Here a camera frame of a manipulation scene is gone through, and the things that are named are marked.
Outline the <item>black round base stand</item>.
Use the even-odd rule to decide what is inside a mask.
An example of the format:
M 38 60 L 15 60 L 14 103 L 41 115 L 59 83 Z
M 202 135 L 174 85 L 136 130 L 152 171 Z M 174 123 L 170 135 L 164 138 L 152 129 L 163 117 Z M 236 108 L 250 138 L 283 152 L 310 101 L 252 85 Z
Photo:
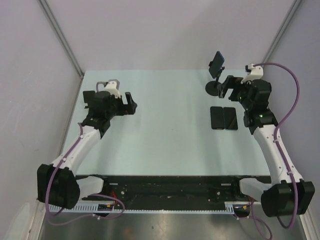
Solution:
M 215 71 L 212 66 L 209 67 L 209 73 L 210 73 L 211 77 L 213 78 L 212 81 L 209 81 L 205 85 L 205 91 L 209 95 L 211 95 L 211 96 L 218 96 L 219 95 L 218 86 L 221 85 L 221 83 L 219 82 L 219 79 L 220 79 L 220 76 L 224 70 L 225 70 L 224 66 L 221 66 L 219 68 L 219 70 L 217 70 L 217 71 Z

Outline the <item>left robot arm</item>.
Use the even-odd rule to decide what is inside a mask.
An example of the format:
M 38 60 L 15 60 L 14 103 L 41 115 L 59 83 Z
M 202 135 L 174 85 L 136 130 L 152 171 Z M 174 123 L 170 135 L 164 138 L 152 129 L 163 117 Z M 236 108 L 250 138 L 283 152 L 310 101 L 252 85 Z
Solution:
M 41 164 L 36 172 L 37 199 L 47 206 L 72 209 L 77 202 L 91 195 L 100 200 L 110 196 L 111 188 L 101 177 L 90 175 L 77 179 L 76 173 L 91 149 L 103 138 L 116 116 L 134 115 L 137 103 L 130 92 L 124 96 L 113 90 L 83 92 L 88 110 L 86 118 L 79 123 L 79 134 L 68 150 L 50 164 Z

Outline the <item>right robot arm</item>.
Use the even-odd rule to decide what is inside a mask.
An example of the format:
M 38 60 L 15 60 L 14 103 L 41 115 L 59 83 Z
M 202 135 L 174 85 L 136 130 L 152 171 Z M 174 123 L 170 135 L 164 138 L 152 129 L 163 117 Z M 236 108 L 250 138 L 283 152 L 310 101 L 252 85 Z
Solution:
M 268 217 L 303 215 L 315 194 L 315 186 L 305 181 L 292 163 L 282 142 L 279 123 L 269 108 L 271 84 L 263 79 L 242 82 L 241 77 L 228 75 L 218 86 L 219 98 L 232 90 L 229 100 L 244 108 L 244 126 L 257 141 L 266 161 L 271 183 L 254 177 L 242 178 L 230 188 L 231 196 L 242 201 L 249 196 L 261 203 Z

